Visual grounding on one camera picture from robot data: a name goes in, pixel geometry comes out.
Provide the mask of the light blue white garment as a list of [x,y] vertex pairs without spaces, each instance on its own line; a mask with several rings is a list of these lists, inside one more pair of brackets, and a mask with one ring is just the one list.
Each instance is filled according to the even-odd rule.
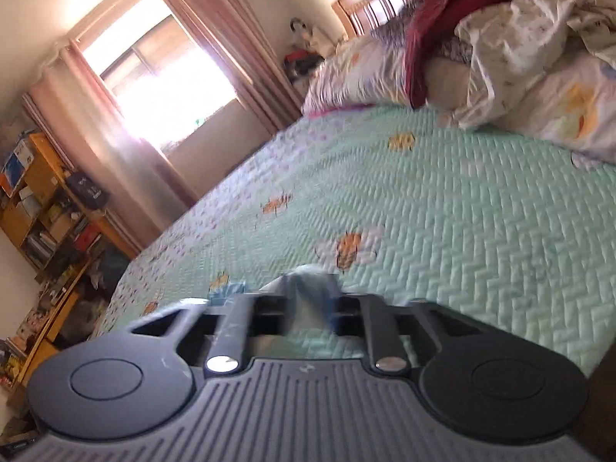
[[[232,296],[243,293],[248,292],[229,295],[220,306]],[[331,326],[331,303],[334,298],[344,294],[371,294],[346,293],[340,287],[337,276],[332,273],[316,266],[301,266],[253,293],[274,293],[289,299],[289,325],[285,333],[260,339],[292,338],[314,330],[323,331],[336,338],[360,340],[364,347],[363,340],[359,337],[339,336],[334,333]],[[188,324],[196,319],[196,313],[204,306],[213,305],[204,299],[184,299],[135,321],[129,326],[129,331],[138,336],[163,338],[178,333],[182,339]]]

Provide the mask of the green quilted bedspread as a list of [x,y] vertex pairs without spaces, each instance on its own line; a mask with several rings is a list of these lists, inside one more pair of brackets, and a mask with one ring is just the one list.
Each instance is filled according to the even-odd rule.
[[421,298],[591,372],[615,340],[615,170],[431,110],[302,119],[129,264],[107,333],[184,298],[222,305],[302,265],[346,290]]

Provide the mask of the pink window curtain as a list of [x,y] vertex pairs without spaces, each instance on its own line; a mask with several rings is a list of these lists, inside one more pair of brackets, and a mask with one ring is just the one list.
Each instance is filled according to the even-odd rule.
[[[195,95],[199,106],[213,100],[217,82],[198,68],[210,59],[269,134],[299,119],[299,93],[278,64],[248,0],[163,2],[182,34],[198,47],[189,68],[192,76],[176,93]],[[60,46],[28,96],[45,122],[45,134],[110,193],[110,208],[138,247],[153,243],[198,200],[167,157],[140,136],[154,129],[151,115],[158,107],[169,116],[163,122],[166,131],[179,128],[186,111],[173,106],[169,96],[148,96],[143,116],[127,116],[73,41]]]

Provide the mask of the black bag on shelf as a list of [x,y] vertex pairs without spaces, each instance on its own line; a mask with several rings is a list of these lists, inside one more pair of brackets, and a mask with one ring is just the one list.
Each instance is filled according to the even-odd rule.
[[85,172],[71,173],[65,181],[69,190],[88,210],[101,210],[107,205],[109,193],[100,188]]

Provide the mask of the orange wooden bookshelf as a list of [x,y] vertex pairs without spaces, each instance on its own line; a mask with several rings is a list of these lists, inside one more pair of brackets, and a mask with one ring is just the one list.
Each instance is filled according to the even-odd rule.
[[12,394],[23,391],[34,369],[59,351],[60,332],[105,249],[112,246],[122,260],[137,255],[104,210],[89,210],[69,189],[69,176],[41,132],[20,140],[2,169],[1,231],[40,286],[38,301],[7,339],[13,357],[3,386]]

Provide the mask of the floral white pillow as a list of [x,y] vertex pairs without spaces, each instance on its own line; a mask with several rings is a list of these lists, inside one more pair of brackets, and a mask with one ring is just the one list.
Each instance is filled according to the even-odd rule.
[[338,48],[314,72],[302,113],[321,116],[334,110],[371,105],[410,106],[405,50],[378,38],[355,38]]

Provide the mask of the white floral duvet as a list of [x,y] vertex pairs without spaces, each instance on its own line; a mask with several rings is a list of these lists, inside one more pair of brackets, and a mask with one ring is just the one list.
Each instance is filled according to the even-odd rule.
[[615,160],[615,0],[511,0],[462,19],[467,99],[447,125],[505,131]]

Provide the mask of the dark red blanket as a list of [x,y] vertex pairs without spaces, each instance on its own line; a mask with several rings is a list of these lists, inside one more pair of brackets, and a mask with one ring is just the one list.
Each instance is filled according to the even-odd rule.
[[511,0],[425,0],[412,15],[405,35],[405,92],[418,110],[427,99],[424,65],[459,22],[477,10]]

